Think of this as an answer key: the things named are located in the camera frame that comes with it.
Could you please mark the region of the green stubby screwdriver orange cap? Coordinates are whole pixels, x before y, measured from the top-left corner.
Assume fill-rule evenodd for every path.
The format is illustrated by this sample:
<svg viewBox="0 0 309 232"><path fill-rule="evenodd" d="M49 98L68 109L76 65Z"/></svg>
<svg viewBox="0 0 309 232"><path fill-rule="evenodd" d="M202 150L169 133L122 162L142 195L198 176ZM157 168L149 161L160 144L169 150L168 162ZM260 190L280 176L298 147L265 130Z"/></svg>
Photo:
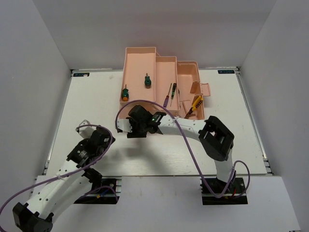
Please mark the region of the green stubby screwdriver orange cap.
<svg viewBox="0 0 309 232"><path fill-rule="evenodd" d="M124 102L129 100L129 91L128 91L127 85L125 85L123 90L122 90L121 99Z"/></svg>

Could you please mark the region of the blue handled thin screwdriver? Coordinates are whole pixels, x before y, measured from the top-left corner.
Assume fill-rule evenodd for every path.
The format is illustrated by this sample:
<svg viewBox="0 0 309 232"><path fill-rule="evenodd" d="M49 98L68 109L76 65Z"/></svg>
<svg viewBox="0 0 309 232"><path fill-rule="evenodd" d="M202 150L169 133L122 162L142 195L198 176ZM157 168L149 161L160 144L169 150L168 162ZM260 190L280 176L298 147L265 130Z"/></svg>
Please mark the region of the blue handled thin screwdriver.
<svg viewBox="0 0 309 232"><path fill-rule="evenodd" d="M166 97L164 99L163 107L165 107L165 108L167 107L167 104L168 104L168 101L169 101L169 94L170 94L170 91L171 91L171 87L172 87L172 83L170 84L168 94L166 95Z"/></svg>

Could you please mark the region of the black green precision screwdriver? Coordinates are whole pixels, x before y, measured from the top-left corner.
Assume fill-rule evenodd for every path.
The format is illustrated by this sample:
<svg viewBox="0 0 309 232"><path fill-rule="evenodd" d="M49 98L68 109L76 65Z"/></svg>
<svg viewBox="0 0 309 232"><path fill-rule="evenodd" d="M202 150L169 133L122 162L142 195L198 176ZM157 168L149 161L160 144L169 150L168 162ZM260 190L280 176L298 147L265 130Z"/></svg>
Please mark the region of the black green precision screwdriver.
<svg viewBox="0 0 309 232"><path fill-rule="evenodd" d="M172 100L174 99L174 95L175 95L176 88L177 88L177 83L173 83L173 85L172 85L172 94L171 94L170 106L172 105Z"/></svg>

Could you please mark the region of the pink plastic toolbox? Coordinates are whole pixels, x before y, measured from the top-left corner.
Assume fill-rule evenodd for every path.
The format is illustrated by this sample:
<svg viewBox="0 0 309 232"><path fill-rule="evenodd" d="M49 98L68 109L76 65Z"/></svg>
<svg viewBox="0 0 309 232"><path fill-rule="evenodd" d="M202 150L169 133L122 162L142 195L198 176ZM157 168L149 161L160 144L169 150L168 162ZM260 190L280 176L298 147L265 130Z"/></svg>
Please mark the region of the pink plastic toolbox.
<svg viewBox="0 0 309 232"><path fill-rule="evenodd" d="M145 75L148 73L152 81L150 88L144 84ZM154 102L163 105L168 94L170 84L177 83L174 99L170 106L172 87L169 94L167 109L178 117L185 117L183 102L193 102L196 96L203 98L211 95L210 85L202 83L195 61L179 61L176 56L161 56L156 47L128 47L126 48L123 69L121 93L125 85L129 91L129 100L122 101L120 93L119 118L128 117L128 112L133 106L140 104L151 113L160 108Z"/></svg>

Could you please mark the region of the large yellow needle-nose pliers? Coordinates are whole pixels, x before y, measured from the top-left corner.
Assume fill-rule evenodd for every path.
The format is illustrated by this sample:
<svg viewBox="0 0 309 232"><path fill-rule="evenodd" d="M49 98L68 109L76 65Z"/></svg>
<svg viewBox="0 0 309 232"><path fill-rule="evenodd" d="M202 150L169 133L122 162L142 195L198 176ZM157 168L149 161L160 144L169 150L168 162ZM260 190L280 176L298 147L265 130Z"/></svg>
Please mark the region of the large yellow needle-nose pliers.
<svg viewBox="0 0 309 232"><path fill-rule="evenodd" d="M195 119L204 119L204 109L203 109L203 96L196 96L193 102L185 100L183 102L185 117L186 119L195 118Z"/></svg>

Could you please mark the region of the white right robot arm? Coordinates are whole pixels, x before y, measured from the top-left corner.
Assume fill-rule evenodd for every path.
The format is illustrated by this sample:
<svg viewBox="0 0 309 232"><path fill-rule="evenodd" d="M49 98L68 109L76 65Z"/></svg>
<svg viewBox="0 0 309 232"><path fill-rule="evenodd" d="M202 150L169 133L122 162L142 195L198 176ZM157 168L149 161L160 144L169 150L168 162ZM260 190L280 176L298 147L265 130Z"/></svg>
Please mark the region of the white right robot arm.
<svg viewBox="0 0 309 232"><path fill-rule="evenodd" d="M218 188L225 193L235 188L235 168L232 162L234 134L215 116L207 120L173 118L164 112L151 114L141 105L128 113L132 132L127 137L146 137L147 134L185 135L199 141L205 153L214 160Z"/></svg>

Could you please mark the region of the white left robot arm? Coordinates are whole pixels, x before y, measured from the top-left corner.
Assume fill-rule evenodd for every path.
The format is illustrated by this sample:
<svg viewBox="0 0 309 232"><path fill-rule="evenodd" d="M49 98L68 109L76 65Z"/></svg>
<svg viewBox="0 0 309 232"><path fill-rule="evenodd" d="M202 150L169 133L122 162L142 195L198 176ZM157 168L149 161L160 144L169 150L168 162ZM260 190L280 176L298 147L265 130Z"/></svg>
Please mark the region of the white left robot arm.
<svg viewBox="0 0 309 232"><path fill-rule="evenodd" d="M53 180L26 203L13 208L15 225L23 232L49 232L59 216L88 192L101 190L102 175L92 168L115 141L104 127L87 126L83 139L68 154Z"/></svg>

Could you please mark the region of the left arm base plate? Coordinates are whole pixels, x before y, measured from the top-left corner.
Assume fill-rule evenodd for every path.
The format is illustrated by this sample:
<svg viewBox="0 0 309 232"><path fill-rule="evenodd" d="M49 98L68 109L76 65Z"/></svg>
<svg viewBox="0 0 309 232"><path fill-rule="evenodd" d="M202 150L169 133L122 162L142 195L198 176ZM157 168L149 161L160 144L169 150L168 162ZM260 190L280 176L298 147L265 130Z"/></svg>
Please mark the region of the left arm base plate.
<svg viewBox="0 0 309 232"><path fill-rule="evenodd" d="M98 184L93 184L89 193L77 199L74 204L117 204L122 186L121 177L102 178Z"/></svg>

